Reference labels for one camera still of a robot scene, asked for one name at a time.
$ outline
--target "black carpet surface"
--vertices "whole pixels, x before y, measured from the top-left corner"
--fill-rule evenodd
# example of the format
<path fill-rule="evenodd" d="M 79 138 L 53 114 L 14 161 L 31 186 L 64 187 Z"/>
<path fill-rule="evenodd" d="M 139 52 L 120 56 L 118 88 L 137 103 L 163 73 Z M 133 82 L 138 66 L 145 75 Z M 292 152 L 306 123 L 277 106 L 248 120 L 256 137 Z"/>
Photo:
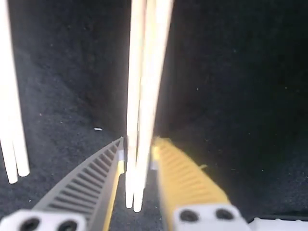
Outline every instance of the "black carpet surface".
<path fill-rule="evenodd" d="M 0 158 L 0 217 L 31 208 L 126 126 L 130 1 L 11 0 L 10 11 L 31 174 L 9 185 Z M 301 0 L 175 0 L 155 133 L 207 164 L 247 219 L 308 216 L 307 12 Z M 151 187 L 138 215 L 119 188 L 113 230 L 161 229 Z"/>

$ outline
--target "bundle of sticks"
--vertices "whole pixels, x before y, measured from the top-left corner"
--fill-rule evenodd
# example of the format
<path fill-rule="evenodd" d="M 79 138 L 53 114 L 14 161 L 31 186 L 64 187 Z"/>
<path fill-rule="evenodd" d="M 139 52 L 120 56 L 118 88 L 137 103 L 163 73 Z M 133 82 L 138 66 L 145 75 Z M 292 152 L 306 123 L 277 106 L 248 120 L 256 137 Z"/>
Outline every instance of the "bundle of sticks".
<path fill-rule="evenodd" d="M 9 183 L 30 173 L 18 84 L 15 73 L 7 0 L 0 1 L 0 142 Z"/>
<path fill-rule="evenodd" d="M 132 0 L 126 207 L 141 211 L 173 0 Z"/>

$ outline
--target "white dowel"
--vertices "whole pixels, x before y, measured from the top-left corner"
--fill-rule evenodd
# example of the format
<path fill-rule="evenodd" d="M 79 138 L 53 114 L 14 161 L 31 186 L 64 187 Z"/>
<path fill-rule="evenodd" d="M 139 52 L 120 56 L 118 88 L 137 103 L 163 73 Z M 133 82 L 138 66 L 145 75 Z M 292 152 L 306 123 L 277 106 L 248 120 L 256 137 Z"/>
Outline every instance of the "white dowel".
<path fill-rule="evenodd" d="M 172 8 L 172 0 L 147 1 L 145 65 L 141 77 L 140 130 L 133 202 L 135 212 L 140 212 L 142 207 Z"/>
<path fill-rule="evenodd" d="M 7 136 L 0 135 L 0 140 L 6 174 L 8 176 L 9 183 L 14 184 L 17 182 L 18 177 L 12 139 Z"/>
<path fill-rule="evenodd" d="M 132 208 L 135 187 L 134 170 L 137 155 L 145 5 L 146 0 L 132 0 L 131 3 L 127 108 L 128 160 L 125 182 L 125 198 L 127 208 Z"/>
<path fill-rule="evenodd" d="M 4 108 L 4 110 L 9 115 L 8 124 L 12 130 L 11 139 L 13 142 L 18 174 L 24 177 L 30 173 L 30 170 L 14 67 L 10 17 L 6 0 L 0 1 L 0 34 L 0 84 L 1 90 L 4 91 L 2 96 L 4 99 L 2 100 L 9 102 L 9 104 L 6 104 L 8 107 Z"/>

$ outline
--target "screw hole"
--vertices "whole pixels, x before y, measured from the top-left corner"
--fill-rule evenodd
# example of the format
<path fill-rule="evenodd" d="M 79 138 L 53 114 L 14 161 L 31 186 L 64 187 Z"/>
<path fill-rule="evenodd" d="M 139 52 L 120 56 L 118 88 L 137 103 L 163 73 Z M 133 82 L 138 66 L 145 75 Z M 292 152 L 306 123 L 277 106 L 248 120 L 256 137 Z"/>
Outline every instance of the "screw hole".
<path fill-rule="evenodd" d="M 77 230 L 77 223 L 72 220 L 67 220 L 63 222 L 58 231 L 76 231 Z"/>
<path fill-rule="evenodd" d="M 234 218 L 233 214 L 224 208 L 216 210 L 216 217 L 223 220 L 232 220 Z"/>
<path fill-rule="evenodd" d="M 199 220 L 199 216 L 194 211 L 186 209 L 181 212 L 180 219 L 187 222 L 196 222 Z"/>
<path fill-rule="evenodd" d="M 20 231 L 34 231 L 39 225 L 38 218 L 30 218 L 26 220 L 20 227 Z"/>

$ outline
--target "wooden stick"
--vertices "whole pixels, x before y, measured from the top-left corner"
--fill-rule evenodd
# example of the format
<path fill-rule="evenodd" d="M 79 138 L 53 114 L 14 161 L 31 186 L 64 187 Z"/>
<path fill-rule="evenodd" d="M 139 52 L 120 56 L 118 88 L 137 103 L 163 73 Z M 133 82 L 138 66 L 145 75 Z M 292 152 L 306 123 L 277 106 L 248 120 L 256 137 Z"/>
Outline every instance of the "wooden stick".
<path fill-rule="evenodd" d="M 132 208 L 134 194 L 145 5 L 146 0 L 132 0 L 131 3 L 127 108 L 128 160 L 125 182 L 127 208 Z"/>
<path fill-rule="evenodd" d="M 17 164 L 18 174 L 20 176 L 27 176 L 30 172 L 28 156 L 26 151 L 26 142 L 24 135 L 24 128 L 21 117 L 21 109 L 18 94 L 18 84 L 14 67 L 12 36 L 10 29 L 10 17 L 8 10 L 8 3 L 6 0 L 0 1 L 0 65 L 1 65 L 1 112 L 7 116 L 3 116 L 2 124 L 6 123 L 8 127 L 2 132 L 2 153 L 4 159 L 7 160 L 5 164 L 7 172 L 14 172 L 12 164 L 12 149 L 9 148 L 13 144 L 14 155 Z"/>
<path fill-rule="evenodd" d="M 140 212 L 142 207 L 172 8 L 173 0 L 147 1 L 144 68 L 141 76 L 140 131 L 134 192 L 135 212 Z"/>

